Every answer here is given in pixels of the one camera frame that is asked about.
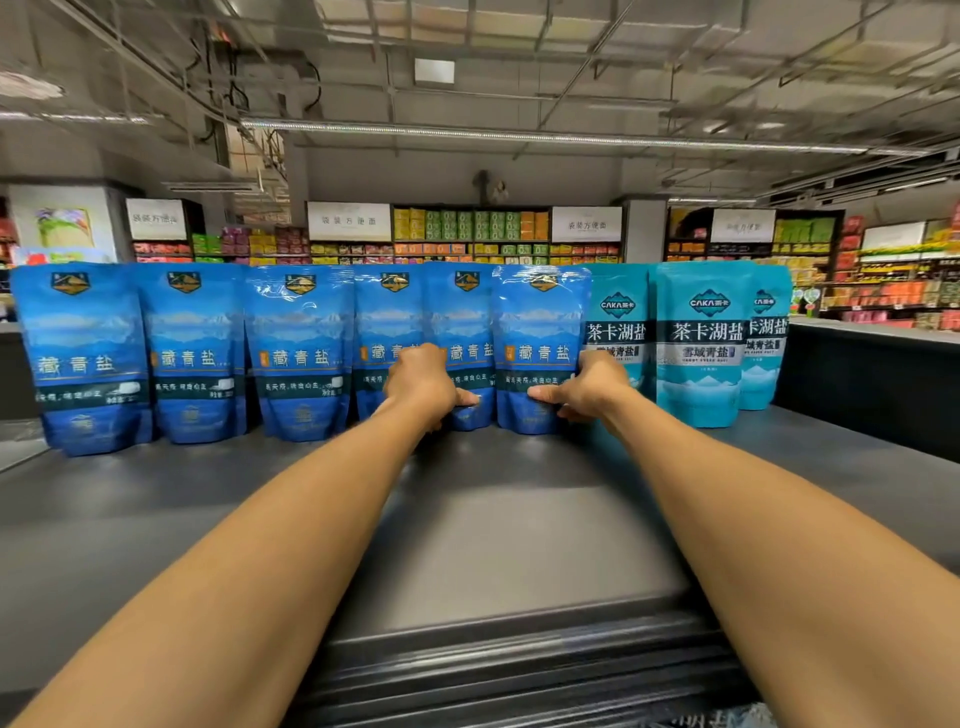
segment teal salt bag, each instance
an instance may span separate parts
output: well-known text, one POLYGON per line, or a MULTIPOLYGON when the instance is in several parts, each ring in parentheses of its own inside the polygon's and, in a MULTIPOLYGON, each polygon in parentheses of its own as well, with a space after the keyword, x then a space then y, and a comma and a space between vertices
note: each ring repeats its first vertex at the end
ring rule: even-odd
POLYGON ((476 263, 423 265, 423 337, 446 351, 453 383, 480 398, 450 415, 456 430, 486 427, 495 399, 493 334, 490 328, 492 267, 476 263))
POLYGON ((147 354, 130 267, 18 266, 11 287, 47 444, 73 457, 150 442, 147 354))
POLYGON ((353 360, 353 269, 251 268, 244 309, 267 434, 307 442, 343 432, 353 360))
POLYGON ((383 385, 400 350, 423 343, 422 265, 358 265, 353 388, 366 420, 384 400, 383 385))
POLYGON ((212 443, 247 431, 244 266, 136 263, 156 421, 172 443, 212 443))
POLYGON ((743 352, 740 409, 766 409, 773 401, 793 296, 793 280, 786 266, 757 265, 753 273, 752 318, 743 352))
POLYGON ((496 420, 524 435, 556 432, 552 404, 531 400, 535 384, 562 384, 577 368, 590 302, 590 271, 503 265, 493 272, 496 420))
POLYGON ((584 345, 605 350, 623 364, 634 389, 643 386, 647 342, 655 326, 648 323, 647 271, 639 263, 585 266, 592 276, 584 345))
POLYGON ((656 269, 657 404, 688 425, 736 419, 754 268, 708 261, 656 269))

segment blue salt bag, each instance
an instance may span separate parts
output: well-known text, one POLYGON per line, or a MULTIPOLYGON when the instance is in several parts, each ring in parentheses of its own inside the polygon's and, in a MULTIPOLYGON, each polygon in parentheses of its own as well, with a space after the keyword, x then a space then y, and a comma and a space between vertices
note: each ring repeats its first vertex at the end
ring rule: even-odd
POLYGON ((657 267, 657 404, 688 425, 728 427, 736 419, 754 267, 657 267))
POLYGON ((740 409, 766 409, 773 401, 789 324, 793 280, 784 265, 757 265, 747 343, 743 352, 740 409))
POLYGON ((153 438, 140 303, 128 266, 18 266, 11 287, 47 444, 74 455, 153 438))
POLYGON ((247 431, 244 267, 136 263, 156 396, 172 443, 212 443, 247 431))
POLYGON ((450 415, 453 429, 488 426, 493 419, 492 268, 482 263, 423 265, 423 337, 446 351, 453 383, 480 398, 450 415))
POLYGON ((366 420, 384 400, 387 371, 400 350, 423 343, 422 265, 358 265, 353 388, 366 420))
POLYGON ((343 432, 353 361, 353 269, 251 268, 244 309, 267 434, 299 443, 343 432))
POLYGON ((655 326, 648 324, 647 270, 639 263, 596 263, 585 266, 592 276, 587 314, 587 349, 605 350, 623 364, 634 389, 643 386, 647 342, 655 326))
POLYGON ((504 265, 493 272, 496 420, 524 435, 556 432, 551 404, 531 400, 535 384, 562 384, 576 371, 590 301, 590 271, 504 265))

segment checkout counter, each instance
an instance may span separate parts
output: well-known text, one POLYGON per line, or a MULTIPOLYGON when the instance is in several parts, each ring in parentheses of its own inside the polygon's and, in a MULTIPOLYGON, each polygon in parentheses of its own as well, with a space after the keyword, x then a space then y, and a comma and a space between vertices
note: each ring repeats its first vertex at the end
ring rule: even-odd
MULTIPOLYGON (((785 406, 710 434, 960 573, 960 464, 786 408, 808 399, 807 368, 836 337, 823 330, 791 327, 785 406)), ((940 354, 956 371, 960 349, 940 354)), ((255 431, 88 458, 50 451, 0 473, 0 722, 314 447, 255 431)), ((756 699, 622 448, 601 429, 567 441, 494 426, 432 436, 411 458, 287 724, 642 725, 756 699)))

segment price sign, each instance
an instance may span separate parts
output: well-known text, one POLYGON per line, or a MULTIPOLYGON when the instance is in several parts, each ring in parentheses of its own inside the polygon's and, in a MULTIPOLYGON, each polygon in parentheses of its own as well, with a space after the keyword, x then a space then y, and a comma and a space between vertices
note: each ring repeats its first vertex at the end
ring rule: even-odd
POLYGON ((554 243, 618 243, 623 207, 554 207, 554 243))
POLYGON ((390 206, 364 203, 307 203, 311 240, 389 243, 390 206))
POLYGON ((127 221, 134 240, 186 240, 183 200, 127 200, 127 221))
POLYGON ((713 211, 710 241, 714 243, 772 243, 777 211, 774 209, 734 209, 718 207, 713 211))

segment hand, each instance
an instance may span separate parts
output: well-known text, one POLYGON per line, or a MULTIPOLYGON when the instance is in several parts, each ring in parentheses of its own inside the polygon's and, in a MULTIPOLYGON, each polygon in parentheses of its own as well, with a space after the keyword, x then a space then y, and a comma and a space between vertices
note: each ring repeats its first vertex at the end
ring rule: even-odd
POLYGON ((580 374, 563 384, 530 387, 527 396, 549 404, 562 404, 557 413, 574 422, 603 418, 610 407, 634 392, 627 370, 610 352, 580 352, 580 374))
POLYGON ((425 425, 438 423, 454 407, 479 404, 480 398, 458 389, 446 373, 446 352, 434 344, 410 347, 400 352, 383 385, 386 401, 377 412, 410 404, 422 414, 425 425))

